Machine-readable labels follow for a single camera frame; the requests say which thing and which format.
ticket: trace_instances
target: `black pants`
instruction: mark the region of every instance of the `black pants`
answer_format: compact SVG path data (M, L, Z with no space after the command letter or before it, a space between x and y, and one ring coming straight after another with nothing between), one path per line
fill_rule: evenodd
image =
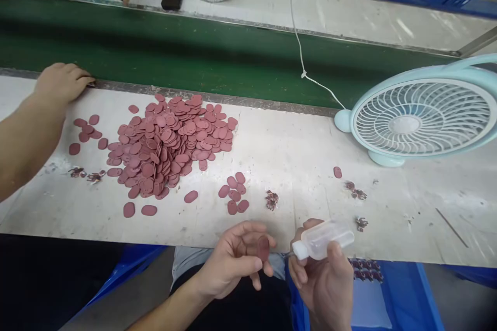
M0 234L0 330L57 331L100 290L123 248Z

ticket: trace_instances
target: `small plastic bottle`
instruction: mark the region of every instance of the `small plastic bottle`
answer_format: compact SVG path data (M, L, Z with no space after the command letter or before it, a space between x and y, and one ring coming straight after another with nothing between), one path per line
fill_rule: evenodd
M343 249L354 243L354 233L333 220L327 220L305 230L300 240L291 246L299 260L309 256L315 260L322 260L327 256L328 243L332 240L336 240Z

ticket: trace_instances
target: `fan grille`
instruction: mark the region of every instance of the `fan grille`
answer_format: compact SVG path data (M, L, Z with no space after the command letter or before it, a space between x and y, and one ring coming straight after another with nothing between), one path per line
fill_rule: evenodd
M356 111L354 128L378 151L431 156L482 138L495 124L496 107L488 92L471 83L421 79L373 95Z

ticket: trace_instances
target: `white bottle cap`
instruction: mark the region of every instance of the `white bottle cap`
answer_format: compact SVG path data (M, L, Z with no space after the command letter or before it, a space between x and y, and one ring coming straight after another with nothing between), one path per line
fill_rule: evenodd
M304 242L302 242L301 240L293 242L291 244L291 247L294 251L295 256L297 256L297 259L303 260L309 257L309 253L307 252L307 247L305 246Z

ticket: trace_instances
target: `gray pants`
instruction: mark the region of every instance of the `gray pants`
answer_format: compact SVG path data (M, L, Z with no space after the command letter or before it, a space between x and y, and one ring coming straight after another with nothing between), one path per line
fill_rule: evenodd
M207 261L211 253L212 248L176 247L172 264L172 284L191 267ZM269 262L273 267L274 276L285 280L285 260L283 256L279 253L272 253L269 255Z

